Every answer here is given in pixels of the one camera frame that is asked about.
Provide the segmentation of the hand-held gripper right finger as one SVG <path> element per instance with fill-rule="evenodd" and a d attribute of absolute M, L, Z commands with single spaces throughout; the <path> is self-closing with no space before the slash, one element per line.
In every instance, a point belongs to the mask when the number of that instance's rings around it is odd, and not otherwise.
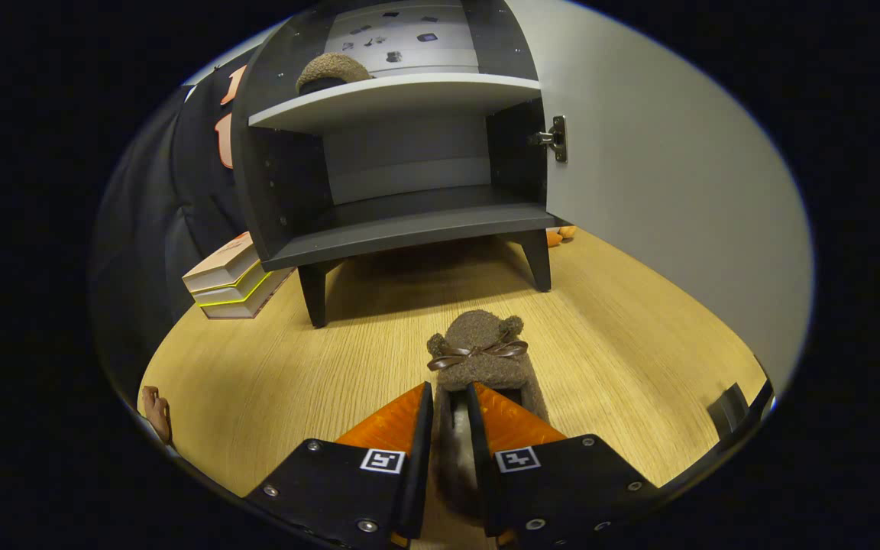
<path fill-rule="evenodd" d="M 486 535 L 500 549 L 597 549 L 659 488 L 600 436 L 566 436 L 481 383 L 467 410 Z"/>

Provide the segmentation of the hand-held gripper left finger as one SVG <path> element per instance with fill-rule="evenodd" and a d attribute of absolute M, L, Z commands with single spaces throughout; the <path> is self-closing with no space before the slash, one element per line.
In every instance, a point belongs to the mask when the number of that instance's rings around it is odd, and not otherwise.
<path fill-rule="evenodd" d="M 433 412 L 420 383 L 335 441 L 305 439 L 245 501 L 314 549 L 406 549 L 422 532 Z"/>

